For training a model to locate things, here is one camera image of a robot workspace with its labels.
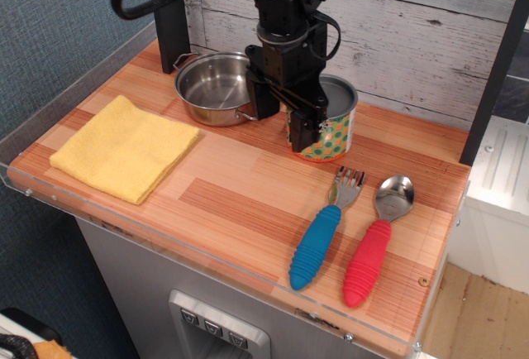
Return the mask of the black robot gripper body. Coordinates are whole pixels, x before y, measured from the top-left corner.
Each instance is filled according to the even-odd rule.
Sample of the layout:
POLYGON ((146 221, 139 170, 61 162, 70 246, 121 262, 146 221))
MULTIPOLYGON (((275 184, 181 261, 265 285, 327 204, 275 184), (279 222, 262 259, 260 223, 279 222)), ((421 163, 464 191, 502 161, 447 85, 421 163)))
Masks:
POLYGON ((249 58, 246 73, 264 79, 280 104, 290 108, 328 104, 319 83, 328 60, 325 22, 302 22, 285 35, 258 25, 257 36, 261 45, 245 48, 249 58))

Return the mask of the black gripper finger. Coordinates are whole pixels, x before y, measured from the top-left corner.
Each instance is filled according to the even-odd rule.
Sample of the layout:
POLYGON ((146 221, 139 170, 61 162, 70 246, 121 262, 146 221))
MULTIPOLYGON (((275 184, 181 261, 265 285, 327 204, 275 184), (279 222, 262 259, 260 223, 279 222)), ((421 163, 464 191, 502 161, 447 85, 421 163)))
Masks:
POLYGON ((246 73, 245 81, 250 103, 257 120, 272 117, 279 112, 280 102, 272 94, 270 85, 254 73, 246 73))
POLYGON ((322 124, 327 120, 324 107, 287 107, 288 143, 293 152, 302 152, 320 139, 322 124))

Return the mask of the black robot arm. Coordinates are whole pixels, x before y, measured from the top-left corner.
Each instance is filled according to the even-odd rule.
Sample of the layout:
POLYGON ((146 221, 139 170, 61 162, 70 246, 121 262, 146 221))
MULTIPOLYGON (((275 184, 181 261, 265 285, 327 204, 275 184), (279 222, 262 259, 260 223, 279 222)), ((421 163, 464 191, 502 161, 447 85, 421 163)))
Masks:
POLYGON ((289 143, 301 152, 316 143, 326 120, 327 97, 319 81, 327 60, 327 27, 317 9, 325 0, 254 0, 259 45, 249 45, 246 87, 253 113, 265 119, 284 104, 290 110, 289 143))

